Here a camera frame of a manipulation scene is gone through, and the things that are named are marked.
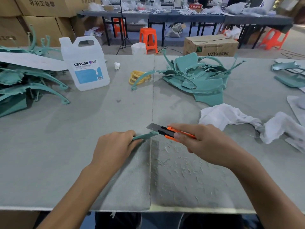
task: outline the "jug label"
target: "jug label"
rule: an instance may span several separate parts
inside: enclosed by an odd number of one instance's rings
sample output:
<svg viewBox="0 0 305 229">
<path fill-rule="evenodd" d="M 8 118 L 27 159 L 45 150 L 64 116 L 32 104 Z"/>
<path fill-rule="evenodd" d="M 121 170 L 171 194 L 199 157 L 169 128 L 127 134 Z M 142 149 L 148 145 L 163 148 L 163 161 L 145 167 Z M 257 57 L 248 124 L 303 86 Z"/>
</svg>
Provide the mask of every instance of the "jug label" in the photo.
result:
<svg viewBox="0 0 305 229">
<path fill-rule="evenodd" d="M 73 64 L 74 72 L 80 84 L 102 80 L 101 67 L 96 60 L 79 61 Z"/>
</svg>

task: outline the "orange plastic stool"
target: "orange plastic stool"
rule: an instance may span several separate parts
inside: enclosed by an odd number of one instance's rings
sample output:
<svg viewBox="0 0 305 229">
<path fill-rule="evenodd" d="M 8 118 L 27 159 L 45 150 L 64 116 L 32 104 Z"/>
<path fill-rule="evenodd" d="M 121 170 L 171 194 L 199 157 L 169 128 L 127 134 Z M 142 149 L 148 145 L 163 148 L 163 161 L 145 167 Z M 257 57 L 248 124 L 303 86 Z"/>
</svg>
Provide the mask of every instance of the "orange plastic stool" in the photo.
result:
<svg viewBox="0 0 305 229">
<path fill-rule="evenodd" d="M 114 18 L 113 19 L 114 22 L 118 23 L 119 22 L 119 19 L 118 18 Z M 119 24 L 113 24 L 114 25 L 114 34 L 115 36 L 117 36 L 117 34 L 121 33 L 120 31 L 120 25 Z M 125 25 L 124 25 L 124 21 L 123 19 L 121 19 L 121 25 L 122 25 L 122 32 L 124 34 L 124 36 L 126 35 L 126 31 L 125 31 Z"/>
<path fill-rule="evenodd" d="M 269 35 L 271 32 L 274 32 L 274 35 L 272 36 L 271 39 L 268 39 Z M 287 34 L 284 36 L 283 40 L 280 42 L 278 38 L 281 36 L 281 32 L 279 30 L 271 29 L 267 35 L 264 37 L 263 41 L 260 43 L 260 45 L 266 45 L 265 50 L 270 50 L 272 47 L 279 47 L 278 50 L 282 48 L 282 45 L 284 44 L 287 36 L 289 34 L 289 31 Z"/>
<path fill-rule="evenodd" d="M 157 34 L 156 34 L 155 29 L 141 28 L 139 42 L 144 42 L 146 44 L 146 53 L 148 50 L 151 50 L 151 49 L 155 49 L 156 53 L 158 53 Z"/>
</svg>

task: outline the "hand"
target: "hand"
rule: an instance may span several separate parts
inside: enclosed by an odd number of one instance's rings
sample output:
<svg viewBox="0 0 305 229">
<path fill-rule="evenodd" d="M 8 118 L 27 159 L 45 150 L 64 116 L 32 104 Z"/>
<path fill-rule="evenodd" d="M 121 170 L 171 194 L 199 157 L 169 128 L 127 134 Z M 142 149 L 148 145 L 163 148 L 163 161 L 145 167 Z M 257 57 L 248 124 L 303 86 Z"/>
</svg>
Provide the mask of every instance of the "hand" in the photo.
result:
<svg viewBox="0 0 305 229">
<path fill-rule="evenodd" d="M 196 154 L 209 163 L 232 169 L 243 162 L 244 158 L 250 156 L 247 151 L 213 125 L 170 124 L 168 126 L 194 135 L 196 139 L 181 133 L 175 133 L 174 137 L 185 145 L 190 153 Z"/>
<path fill-rule="evenodd" d="M 91 166 L 106 170 L 113 176 L 124 164 L 131 151 L 142 141 L 132 141 L 135 131 L 113 132 L 101 136 L 93 153 Z"/>
</svg>

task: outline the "person's leg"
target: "person's leg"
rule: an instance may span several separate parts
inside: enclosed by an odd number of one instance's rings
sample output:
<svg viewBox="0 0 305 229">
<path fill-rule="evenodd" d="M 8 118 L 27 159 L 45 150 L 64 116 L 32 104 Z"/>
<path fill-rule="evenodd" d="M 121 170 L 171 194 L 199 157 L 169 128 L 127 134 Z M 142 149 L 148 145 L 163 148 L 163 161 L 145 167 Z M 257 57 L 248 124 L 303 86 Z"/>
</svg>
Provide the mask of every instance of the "person's leg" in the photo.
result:
<svg viewBox="0 0 305 229">
<path fill-rule="evenodd" d="M 189 214 L 179 229 L 243 229 L 241 215 L 231 214 Z"/>
<path fill-rule="evenodd" d="M 141 213 L 117 212 L 95 213 L 95 229 L 137 229 L 141 224 Z"/>
</svg>

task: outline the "yellow rubber band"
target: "yellow rubber band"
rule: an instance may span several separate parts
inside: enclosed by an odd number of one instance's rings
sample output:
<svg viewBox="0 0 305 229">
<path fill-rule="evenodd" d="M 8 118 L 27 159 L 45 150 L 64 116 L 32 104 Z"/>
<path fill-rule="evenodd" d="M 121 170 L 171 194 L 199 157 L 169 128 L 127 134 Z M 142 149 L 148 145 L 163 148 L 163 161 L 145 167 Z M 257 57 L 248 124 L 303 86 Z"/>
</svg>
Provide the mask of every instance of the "yellow rubber band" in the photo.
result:
<svg viewBox="0 0 305 229">
<path fill-rule="evenodd" d="M 132 71 L 130 74 L 130 78 L 129 78 L 129 83 L 131 85 L 133 85 L 135 83 L 135 81 L 141 76 L 143 75 L 145 72 L 143 71 Z M 137 85 L 144 83 L 146 80 L 149 80 L 151 78 L 151 75 L 148 75 L 146 77 L 144 77 L 143 79 L 141 79 Z"/>
</svg>

